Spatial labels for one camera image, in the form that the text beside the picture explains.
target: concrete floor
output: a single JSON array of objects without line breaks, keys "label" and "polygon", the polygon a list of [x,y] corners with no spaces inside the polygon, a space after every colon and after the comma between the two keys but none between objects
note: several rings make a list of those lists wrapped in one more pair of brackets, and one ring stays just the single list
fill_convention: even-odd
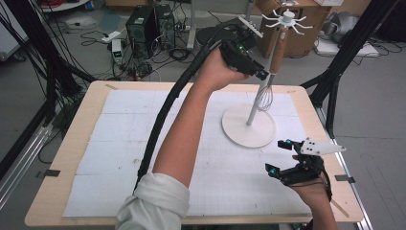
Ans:
[{"label": "concrete floor", "polygon": [[[69,13],[91,15],[102,21],[105,11],[69,11]],[[121,18],[118,28],[125,19]],[[107,71],[111,54],[105,45],[94,44],[83,47],[80,34],[65,34],[71,53],[91,74]],[[265,59],[257,48],[252,57],[261,63]],[[402,181],[406,157],[402,144],[405,141],[406,125],[406,51],[390,53],[386,57],[364,58],[361,65],[352,64],[340,81],[334,131],[340,145],[347,147],[343,153],[351,175],[355,178],[373,229],[404,229],[406,226],[406,188]],[[274,84],[299,85],[323,73],[331,63],[331,57],[320,57],[314,52],[302,58],[285,58]],[[187,64],[173,62],[161,72],[161,81],[176,81]],[[153,75],[146,81],[159,81]],[[258,83],[250,79],[246,83]],[[33,67],[28,61],[9,59],[0,62],[0,159],[26,127],[44,102]],[[52,160],[61,143],[60,135],[41,153]],[[50,229],[27,227],[24,217],[41,185],[38,172],[49,165],[35,160],[18,184],[10,199],[0,210],[0,229]],[[354,224],[340,223],[340,229],[356,229]],[[107,227],[64,227],[52,229],[112,229]],[[233,229],[270,229],[267,226],[235,226]]]}]

